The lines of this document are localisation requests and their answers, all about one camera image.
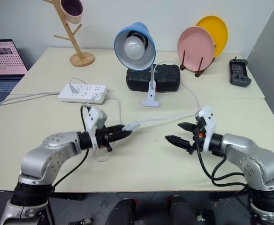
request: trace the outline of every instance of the pink plate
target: pink plate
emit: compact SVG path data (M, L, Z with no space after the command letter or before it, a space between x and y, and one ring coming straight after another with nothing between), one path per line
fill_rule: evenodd
M212 62L214 56L214 42L211 35L204 28L189 27L180 36L178 42L178 54L184 66L192 71L206 69Z

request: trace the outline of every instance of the light bulb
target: light bulb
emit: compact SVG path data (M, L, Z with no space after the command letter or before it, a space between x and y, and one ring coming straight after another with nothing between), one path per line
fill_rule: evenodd
M128 37L124 42L124 52L131 60L139 60L145 53L145 46L138 37Z

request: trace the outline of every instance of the power strip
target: power strip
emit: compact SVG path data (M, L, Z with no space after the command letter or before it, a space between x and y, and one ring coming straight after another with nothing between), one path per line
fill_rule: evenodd
M100 94L100 93L107 93L108 88L105 85L95 85L95 84L78 84L72 83L71 84L75 89L79 91L77 94L73 94L69 83L66 84L63 90L58 95L58 98L61 99L63 102L78 102L78 103L90 103L93 104L103 104L106 98L106 95L100 95L93 99L91 99Z

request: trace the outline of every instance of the laptop screen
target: laptop screen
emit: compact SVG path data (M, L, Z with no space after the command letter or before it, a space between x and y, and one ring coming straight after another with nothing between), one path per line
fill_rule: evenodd
M11 39L0 40L0 75L25 75L27 69Z

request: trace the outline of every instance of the white table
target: white table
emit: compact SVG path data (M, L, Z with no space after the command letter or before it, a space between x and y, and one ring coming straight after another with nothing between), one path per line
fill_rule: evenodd
M124 123L133 120L163 118L196 108L193 96L183 87L176 93L158 93L159 108L145 108L141 101L146 93L129 91L125 84L126 68L118 62L112 50L89 50L96 61L88 67L73 67L69 63L72 49L48 49L13 90L14 97L42 91L60 91L76 76L89 83L108 86L121 101ZM252 83L240 88L229 83L228 61L235 54L224 54L199 78L184 70L183 82L199 97L201 105L210 105L218 120L217 133L242 135L260 147L274 151L274 115L250 72ZM158 52L157 62L174 60L176 53ZM107 126L118 124L118 108L113 100L99 106L107 115ZM61 102L56 96L37 98L0 107L0 189L12 190L20 172L24 155L38 147L53 133L82 131L80 104ZM180 190L236 190L240 187L215 187L202 171L196 155L169 144L165 135L178 135L191 140L177 123L195 122L193 116L175 121L160 121L142 125L130 137L114 145L113 155L104 163L88 156L88 160L67 177L57 191L180 191ZM68 160L58 178L65 175L83 158L83 154ZM220 158L204 154L206 167L212 171ZM219 175L238 171L230 163ZM242 178L229 178L242 181Z

